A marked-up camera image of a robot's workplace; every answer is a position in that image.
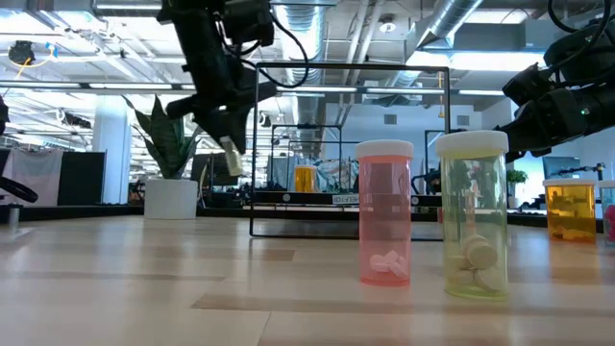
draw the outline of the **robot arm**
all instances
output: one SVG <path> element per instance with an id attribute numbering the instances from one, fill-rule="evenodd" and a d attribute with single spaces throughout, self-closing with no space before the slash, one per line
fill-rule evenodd
<path id="1" fill-rule="evenodd" d="M 273 43 L 269 0 L 164 0 L 157 20 L 175 26 L 186 59 L 183 70 L 190 73 L 196 88 L 194 95 L 170 103 L 168 116 L 193 113 L 194 121 L 224 148 L 231 174 L 240 175 L 238 154 L 246 152 L 246 120 L 254 106 L 255 87 L 259 101 L 277 92 L 272 82 L 259 85 L 254 70 L 240 58 Z M 233 47 L 224 41 L 221 25 Z M 248 41 L 257 43 L 241 52 L 242 43 Z"/>
<path id="2" fill-rule="evenodd" d="M 530 66 L 504 87 L 504 94 L 519 106 L 514 121 L 494 129 L 508 134 L 507 162 L 527 151 L 540 157 L 555 145 L 615 126 L 615 26 L 610 22 L 610 1 L 605 1 L 602 19 L 579 30 L 559 22 L 553 11 L 550 15 L 571 34 L 547 50 L 546 69 Z"/>

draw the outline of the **sign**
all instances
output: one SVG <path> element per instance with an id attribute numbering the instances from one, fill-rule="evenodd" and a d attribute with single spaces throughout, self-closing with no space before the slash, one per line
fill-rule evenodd
<path id="1" fill-rule="evenodd" d="M 347 195 L 334 195 L 333 203 L 335 205 L 357 205 L 358 193 Z"/>

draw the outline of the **ceiling light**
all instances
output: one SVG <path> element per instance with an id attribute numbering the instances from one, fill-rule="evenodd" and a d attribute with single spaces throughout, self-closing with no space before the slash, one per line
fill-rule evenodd
<path id="1" fill-rule="evenodd" d="M 401 88 L 401 87 L 368 87 L 365 92 L 378 94 L 398 95 L 444 95 L 443 89 L 438 88 Z"/>
<path id="2" fill-rule="evenodd" d="M 297 86 L 294 88 L 278 86 L 278 92 L 357 92 L 356 87 L 352 86 Z"/>
<path id="3" fill-rule="evenodd" d="M 111 88 L 111 89 L 148 89 L 148 90 L 154 90 L 154 89 L 172 89 L 173 86 L 171 85 L 163 85 L 163 84 L 135 84 L 135 83 L 128 83 L 128 84 L 124 84 L 124 83 L 114 83 L 114 84 L 99 84 L 99 83 L 92 83 L 89 85 L 92 88 Z"/>
<path id="4" fill-rule="evenodd" d="M 77 88 L 78 83 L 46 83 L 46 82 L 0 82 L 0 87 L 29 87 L 29 88 Z"/>
<path id="5" fill-rule="evenodd" d="M 459 52 L 451 56 L 452 69 L 473 71 L 523 71 L 538 62 L 545 66 L 542 53 L 530 52 Z"/>
<path id="6" fill-rule="evenodd" d="M 184 57 L 154 57 L 145 59 L 149 62 L 159 62 L 159 63 L 185 63 Z"/>
<path id="7" fill-rule="evenodd" d="M 397 25 L 393 23 L 393 18 L 394 18 L 393 14 L 385 14 L 381 17 L 381 20 L 380 20 L 381 32 L 388 34 L 388 33 L 395 31 L 395 28 L 397 28 Z"/>
<path id="8" fill-rule="evenodd" d="M 460 90 L 459 95 L 504 96 L 504 93 L 499 90 Z"/>
<path id="9" fill-rule="evenodd" d="M 141 11 L 160 11 L 162 4 L 156 5 L 114 5 L 114 4 L 100 4 L 96 5 L 96 10 L 141 10 Z"/>

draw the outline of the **potted plant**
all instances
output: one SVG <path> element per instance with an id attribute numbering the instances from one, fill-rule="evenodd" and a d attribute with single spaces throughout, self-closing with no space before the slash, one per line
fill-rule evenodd
<path id="1" fill-rule="evenodd" d="M 194 154 L 203 132 L 197 128 L 192 136 L 184 134 L 184 120 L 171 119 L 164 112 L 156 96 L 151 115 L 135 109 L 130 100 L 126 103 L 135 111 L 147 151 L 158 163 L 163 179 L 148 180 L 145 183 L 145 217 L 151 219 L 193 219 L 196 217 L 198 184 L 183 180 L 185 166 Z"/>
<path id="2" fill-rule="evenodd" d="M 508 187 L 508 207 L 517 209 L 521 205 L 519 198 L 515 197 L 515 186 L 528 180 L 528 174 L 521 170 L 506 170 L 506 183 Z"/>

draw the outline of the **white pill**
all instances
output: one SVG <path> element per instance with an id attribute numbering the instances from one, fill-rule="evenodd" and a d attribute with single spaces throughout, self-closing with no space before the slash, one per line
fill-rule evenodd
<path id="1" fill-rule="evenodd" d="M 468 260 L 477 269 L 487 269 L 498 262 L 498 252 L 487 242 L 474 242 L 468 247 Z"/>
<path id="2" fill-rule="evenodd" d="M 447 276 L 449 284 L 468 285 L 474 284 L 474 270 L 456 270 Z"/>
<path id="3" fill-rule="evenodd" d="M 398 257 L 399 255 L 393 250 L 389 251 L 388 254 L 384 255 L 384 258 L 386 259 L 387 263 L 396 262 Z"/>
<path id="4" fill-rule="evenodd" d="M 504 290 L 504 277 L 497 267 L 491 267 L 485 270 L 477 270 L 475 275 L 477 284 L 480 288 L 487 291 Z"/>
<path id="5" fill-rule="evenodd" d="M 369 259 L 369 264 L 372 267 L 372 270 L 377 271 L 379 273 L 387 273 L 389 271 L 388 263 L 383 256 L 374 255 Z"/>
<path id="6" fill-rule="evenodd" d="M 446 257 L 446 264 L 450 268 L 454 269 L 470 269 L 472 268 L 472 263 L 465 256 L 453 255 Z"/>
<path id="7" fill-rule="evenodd" d="M 470 235 L 466 236 L 463 241 L 461 241 L 461 254 L 464 256 L 468 256 L 468 247 L 475 242 L 487 242 L 487 239 L 481 235 Z"/>
<path id="8" fill-rule="evenodd" d="M 389 262 L 388 267 L 398 278 L 406 279 L 410 272 L 409 264 L 403 257 L 399 257 L 398 260 L 397 262 Z"/>

